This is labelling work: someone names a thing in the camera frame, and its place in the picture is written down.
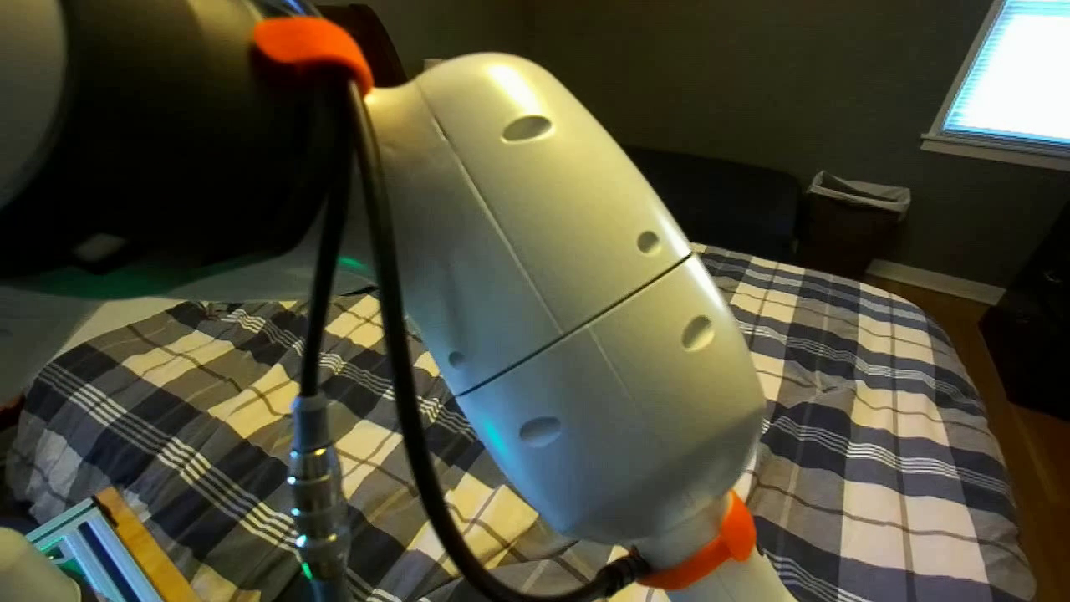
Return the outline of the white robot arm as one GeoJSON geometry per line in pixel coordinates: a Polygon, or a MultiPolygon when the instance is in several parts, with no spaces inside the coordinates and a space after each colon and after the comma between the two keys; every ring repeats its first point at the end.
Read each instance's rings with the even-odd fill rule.
{"type": "Polygon", "coordinates": [[[0,0],[2,381],[102,302],[366,284],[595,594],[791,602],[734,484],[764,397],[641,169],[538,62],[382,82],[313,0],[0,0]]]}

